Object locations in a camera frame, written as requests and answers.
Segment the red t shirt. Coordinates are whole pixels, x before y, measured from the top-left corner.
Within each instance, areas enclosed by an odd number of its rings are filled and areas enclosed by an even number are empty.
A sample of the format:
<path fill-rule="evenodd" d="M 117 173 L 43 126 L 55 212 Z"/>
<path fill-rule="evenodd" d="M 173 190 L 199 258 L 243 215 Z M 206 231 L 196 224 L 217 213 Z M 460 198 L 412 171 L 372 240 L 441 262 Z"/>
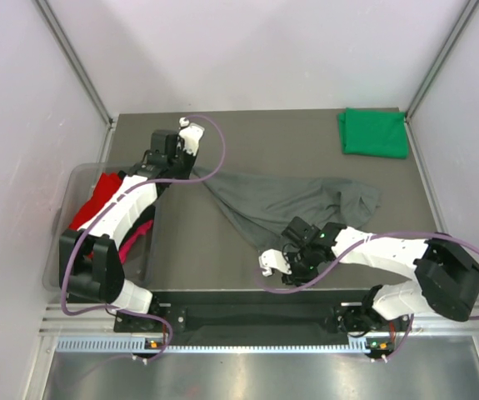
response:
<path fill-rule="evenodd" d="M 122 185 L 125 172 L 102 173 L 93 189 L 92 196 L 79 208 L 68 228 L 77 231 L 88 220 L 102 210 Z"/>

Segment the clear plastic bin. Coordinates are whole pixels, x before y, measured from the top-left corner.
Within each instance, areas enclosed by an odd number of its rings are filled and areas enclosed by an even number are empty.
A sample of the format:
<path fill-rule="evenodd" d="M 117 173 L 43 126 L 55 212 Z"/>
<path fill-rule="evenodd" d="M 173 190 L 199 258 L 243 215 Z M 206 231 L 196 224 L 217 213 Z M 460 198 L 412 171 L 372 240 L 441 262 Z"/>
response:
<path fill-rule="evenodd" d="M 68 179 L 62 205 L 52 228 L 52 242 L 48 253 L 42 285 L 49 292 L 58 293 L 59 284 L 59 239 L 69 227 L 73 217 L 84 203 L 92 196 L 92 192 L 102 173 L 126 172 L 130 166 L 118 162 L 84 163 L 76 166 Z M 156 255 L 152 235 L 157 229 L 150 230 L 139 237 L 129 250 L 127 260 L 123 264 L 127 279 L 141 287 L 152 281 L 152 260 Z"/>

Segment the pink t shirt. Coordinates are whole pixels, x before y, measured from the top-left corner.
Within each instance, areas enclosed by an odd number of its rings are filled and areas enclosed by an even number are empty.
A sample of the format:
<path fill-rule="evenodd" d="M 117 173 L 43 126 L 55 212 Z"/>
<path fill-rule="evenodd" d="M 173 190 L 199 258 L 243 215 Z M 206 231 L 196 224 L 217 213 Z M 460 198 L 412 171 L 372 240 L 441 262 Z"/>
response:
<path fill-rule="evenodd" d="M 127 240 L 122 244 L 118 251 L 119 259 L 122 264 L 124 264 L 127 260 L 127 256 L 130 253 L 130 250 L 132 247 L 135 245 L 136 241 L 140 238 L 143 237 L 147 234 L 148 231 L 152 230 L 154 221 L 149 220 L 145 223 L 142 223 L 140 226 L 138 226 L 134 233 L 131 233 L 128 237 Z"/>

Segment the aluminium frame post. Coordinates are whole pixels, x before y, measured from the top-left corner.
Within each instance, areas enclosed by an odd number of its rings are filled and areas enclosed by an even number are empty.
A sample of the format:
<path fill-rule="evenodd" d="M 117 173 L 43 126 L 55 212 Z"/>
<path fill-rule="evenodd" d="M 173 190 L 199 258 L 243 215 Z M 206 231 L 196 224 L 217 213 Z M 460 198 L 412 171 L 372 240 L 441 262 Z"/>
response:
<path fill-rule="evenodd" d="M 113 124 L 113 117 L 110 115 L 110 112 L 107 110 L 104 102 L 100 98 L 97 89 L 87 74 L 86 68 L 80 60 L 80 57 L 77 55 L 68 35 L 65 33 L 65 30 L 63 29 L 62 24 L 57 18 L 49 1 L 32 0 L 32 3 L 38 10 L 43 21 L 46 23 L 63 56 L 66 58 L 69 67 L 72 69 L 77 80 L 82 86 L 83 91 L 87 94 L 99 117 L 104 121 L 107 127 L 110 127 Z"/>
<path fill-rule="evenodd" d="M 479 8 L 479 0 L 468 0 L 463 3 L 462 10 L 459 12 L 455 22 L 449 29 L 446 38 L 440 46 L 437 55 L 434 57 L 430 67 L 418 86 L 415 95 L 412 97 L 407 110 L 405 111 L 406 121 L 410 122 L 416 114 L 418 108 L 432 89 L 433 83 L 447 63 L 455 46 L 460 42 L 463 33 L 471 23 Z"/>

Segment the right aluminium frame post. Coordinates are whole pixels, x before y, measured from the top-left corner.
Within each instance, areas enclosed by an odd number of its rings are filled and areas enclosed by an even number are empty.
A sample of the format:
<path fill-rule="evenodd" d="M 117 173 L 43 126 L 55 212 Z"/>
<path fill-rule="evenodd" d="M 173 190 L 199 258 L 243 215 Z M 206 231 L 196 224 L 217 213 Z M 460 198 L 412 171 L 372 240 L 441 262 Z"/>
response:
<path fill-rule="evenodd" d="M 462 10 L 459 12 L 455 22 L 449 29 L 446 38 L 440 46 L 437 55 L 434 57 L 430 67 L 418 86 L 415 95 L 412 97 L 407 110 L 405 111 L 406 121 L 410 122 L 416 114 L 418 108 L 432 89 L 433 83 L 447 63 L 455 46 L 460 42 L 463 33 L 471 23 L 479 8 L 479 0 L 468 0 L 463 3 Z"/>

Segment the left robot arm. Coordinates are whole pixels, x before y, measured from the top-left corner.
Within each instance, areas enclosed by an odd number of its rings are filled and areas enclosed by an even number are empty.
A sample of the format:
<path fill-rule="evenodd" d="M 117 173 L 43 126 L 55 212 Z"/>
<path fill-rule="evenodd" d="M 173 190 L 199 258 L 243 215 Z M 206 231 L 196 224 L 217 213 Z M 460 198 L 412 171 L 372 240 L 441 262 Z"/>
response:
<path fill-rule="evenodd" d="M 61 235 L 59 282 L 66 295 L 132 312 L 143 330 L 159 325 L 162 312 L 152 305 L 152 293 L 125 276 L 122 247 L 172 180 L 189 178 L 203 134 L 196 124 L 178 132 L 153 132 L 150 148 L 128 169 L 120 187 L 87 221 Z"/>

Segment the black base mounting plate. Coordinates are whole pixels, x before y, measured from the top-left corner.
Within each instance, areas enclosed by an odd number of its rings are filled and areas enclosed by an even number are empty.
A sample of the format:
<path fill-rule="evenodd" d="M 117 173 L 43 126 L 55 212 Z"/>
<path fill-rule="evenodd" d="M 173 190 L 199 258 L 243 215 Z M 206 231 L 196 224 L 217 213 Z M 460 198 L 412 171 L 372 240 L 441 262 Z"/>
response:
<path fill-rule="evenodd" d="M 365 306 L 372 302 L 364 290 L 306 290 L 273 294 L 256 290 L 155 292 L 148 313 L 169 321 L 178 334 L 201 328 L 319 328 L 322 333 L 364 335 L 398 332 L 402 318 L 387 322 Z"/>

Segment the left aluminium frame post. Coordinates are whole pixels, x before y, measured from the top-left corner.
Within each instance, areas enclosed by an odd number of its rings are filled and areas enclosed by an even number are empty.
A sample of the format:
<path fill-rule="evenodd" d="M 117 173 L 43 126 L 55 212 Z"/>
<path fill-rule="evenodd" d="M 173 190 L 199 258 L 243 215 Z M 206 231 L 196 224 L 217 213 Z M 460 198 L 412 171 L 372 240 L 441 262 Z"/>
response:
<path fill-rule="evenodd" d="M 99 117 L 104 121 L 107 127 L 110 127 L 113 124 L 113 117 L 110 115 L 110 112 L 107 110 L 104 102 L 100 98 L 97 89 L 87 74 L 86 68 L 80 60 L 80 57 L 77 55 L 68 35 L 65 33 L 65 30 L 63 29 L 62 24 L 57 18 L 49 1 L 32 0 L 32 3 L 38 10 L 43 21 L 46 23 L 63 56 L 66 58 L 69 67 L 72 69 L 77 80 L 82 86 L 83 91 L 87 94 Z"/>

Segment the grey t shirt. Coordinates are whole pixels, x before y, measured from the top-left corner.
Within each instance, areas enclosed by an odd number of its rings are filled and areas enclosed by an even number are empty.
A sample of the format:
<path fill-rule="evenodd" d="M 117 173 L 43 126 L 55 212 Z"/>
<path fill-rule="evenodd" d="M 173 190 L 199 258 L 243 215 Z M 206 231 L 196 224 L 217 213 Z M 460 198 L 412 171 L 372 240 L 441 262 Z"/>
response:
<path fill-rule="evenodd" d="M 258 252 L 280 249 L 282 231 L 299 217 L 310 225 L 365 226 L 382 192 L 342 177 L 278 177 L 221 170 L 202 183 L 235 231 Z"/>

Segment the folded green t shirt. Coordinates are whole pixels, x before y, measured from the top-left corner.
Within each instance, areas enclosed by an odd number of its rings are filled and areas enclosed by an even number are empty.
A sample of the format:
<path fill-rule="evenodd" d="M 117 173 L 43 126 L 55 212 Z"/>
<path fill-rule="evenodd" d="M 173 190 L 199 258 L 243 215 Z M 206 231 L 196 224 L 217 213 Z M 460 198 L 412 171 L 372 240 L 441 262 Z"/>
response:
<path fill-rule="evenodd" d="M 337 115 L 344 154 L 405 159 L 409 154 L 403 112 L 347 108 Z"/>

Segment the aluminium front rail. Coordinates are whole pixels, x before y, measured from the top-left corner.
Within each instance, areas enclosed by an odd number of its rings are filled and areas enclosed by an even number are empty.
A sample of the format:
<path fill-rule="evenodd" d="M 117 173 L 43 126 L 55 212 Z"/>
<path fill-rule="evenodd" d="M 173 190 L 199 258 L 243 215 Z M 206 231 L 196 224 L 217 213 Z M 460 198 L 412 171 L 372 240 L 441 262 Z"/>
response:
<path fill-rule="evenodd" d="M 115 317 L 103 310 L 66 315 L 60 306 L 48 305 L 40 324 L 45 335 L 105 335 L 113 333 Z M 479 320 L 454 322 L 425 313 L 414 317 L 411 335 L 418 336 L 479 336 Z"/>

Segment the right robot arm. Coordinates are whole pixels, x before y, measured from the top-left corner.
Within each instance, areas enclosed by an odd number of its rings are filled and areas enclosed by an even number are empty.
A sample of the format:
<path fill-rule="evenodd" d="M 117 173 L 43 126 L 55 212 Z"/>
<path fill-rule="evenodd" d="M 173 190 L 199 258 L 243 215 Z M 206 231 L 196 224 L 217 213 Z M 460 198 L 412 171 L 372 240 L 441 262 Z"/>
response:
<path fill-rule="evenodd" d="M 469 319 L 479 295 L 479 263 L 460 245 L 443 238 L 378 239 L 340 223 L 319 228 L 295 217 L 282 232 L 290 250 L 263 253 L 260 264 L 278 270 L 286 285 L 301 286 L 317 277 L 323 263 L 381 269 L 406 280 L 372 287 L 360 306 L 339 316 L 342 330 L 368 333 L 399 317 L 435 312 L 447 319 Z"/>

